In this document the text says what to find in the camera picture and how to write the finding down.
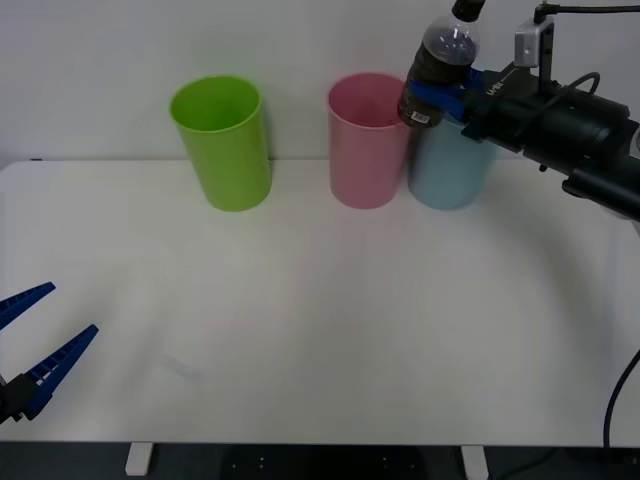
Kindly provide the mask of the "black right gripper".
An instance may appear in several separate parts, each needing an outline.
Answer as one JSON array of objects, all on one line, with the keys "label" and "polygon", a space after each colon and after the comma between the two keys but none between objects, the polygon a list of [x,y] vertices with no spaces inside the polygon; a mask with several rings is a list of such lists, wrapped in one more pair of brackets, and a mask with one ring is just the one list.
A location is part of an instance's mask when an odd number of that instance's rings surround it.
[{"label": "black right gripper", "polygon": [[499,72],[469,68],[466,81],[453,86],[411,80],[409,92],[418,104],[412,119],[424,121],[444,112],[463,121],[463,136],[518,152],[522,149],[518,129],[559,88],[557,81],[540,79],[529,68],[516,67],[513,63]]}]

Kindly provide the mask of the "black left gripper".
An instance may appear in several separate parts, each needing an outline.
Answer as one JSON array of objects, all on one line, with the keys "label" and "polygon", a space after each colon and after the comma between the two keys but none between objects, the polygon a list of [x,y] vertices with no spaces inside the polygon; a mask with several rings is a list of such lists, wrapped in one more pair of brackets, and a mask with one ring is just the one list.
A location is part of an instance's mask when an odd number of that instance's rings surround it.
[{"label": "black left gripper", "polygon": [[[52,282],[30,288],[0,301],[0,329],[56,289]],[[34,367],[1,386],[1,423],[22,417],[33,420],[51,400],[54,391],[98,334],[96,325],[86,329]]]}]

